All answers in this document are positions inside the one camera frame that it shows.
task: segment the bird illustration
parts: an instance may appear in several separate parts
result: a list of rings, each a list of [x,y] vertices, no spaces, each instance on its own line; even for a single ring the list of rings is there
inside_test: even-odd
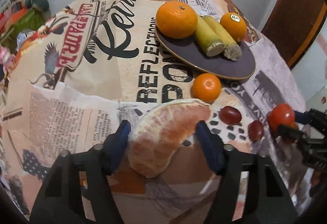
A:
[[[46,47],[47,49],[45,50],[44,55],[45,73],[41,74],[35,82],[30,82],[31,84],[35,84],[42,76],[45,76],[46,82],[43,84],[43,87],[46,89],[52,89],[56,85],[60,75],[60,71],[55,74],[59,52],[57,51],[54,42],[48,43]]]

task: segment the brown door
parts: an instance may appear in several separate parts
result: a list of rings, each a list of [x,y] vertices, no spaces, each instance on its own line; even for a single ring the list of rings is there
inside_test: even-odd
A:
[[[292,68],[318,35],[326,11],[324,0],[277,0],[262,33]]]

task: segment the purple plate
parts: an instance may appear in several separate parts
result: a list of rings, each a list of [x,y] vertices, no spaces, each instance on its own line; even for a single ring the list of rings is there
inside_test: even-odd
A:
[[[236,61],[223,55],[208,57],[201,50],[195,38],[190,36],[176,40],[164,36],[156,27],[155,35],[159,42],[175,57],[200,71],[211,73],[222,79],[242,80],[253,75],[255,59],[250,48],[241,42],[242,56]]]

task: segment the screw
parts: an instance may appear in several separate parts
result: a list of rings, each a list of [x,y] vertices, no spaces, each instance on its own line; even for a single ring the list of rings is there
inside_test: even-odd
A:
[[[68,154],[70,154],[69,150],[63,150],[62,152],[60,152],[60,156],[62,157],[66,157]]]
[[[234,150],[234,147],[232,145],[230,145],[230,144],[226,144],[226,145],[224,145],[224,150],[232,151],[232,150]]]
[[[264,151],[262,151],[262,150],[260,150],[259,152],[258,152],[258,155],[260,156],[260,157],[266,157],[266,154],[265,154],[265,152]]]
[[[93,146],[95,150],[101,150],[103,149],[103,145],[102,144],[96,144]]]

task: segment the small orange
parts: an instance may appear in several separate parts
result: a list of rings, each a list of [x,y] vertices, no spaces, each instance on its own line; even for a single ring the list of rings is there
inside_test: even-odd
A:
[[[192,94],[195,98],[210,103],[218,98],[220,92],[220,80],[213,74],[201,74],[194,80]]]
[[[237,13],[226,13],[220,19],[220,24],[228,31],[236,42],[240,42],[247,34],[244,19]]]
[[[170,1],[159,7],[156,24],[163,35],[173,39],[182,39],[195,32],[197,14],[186,3]]]

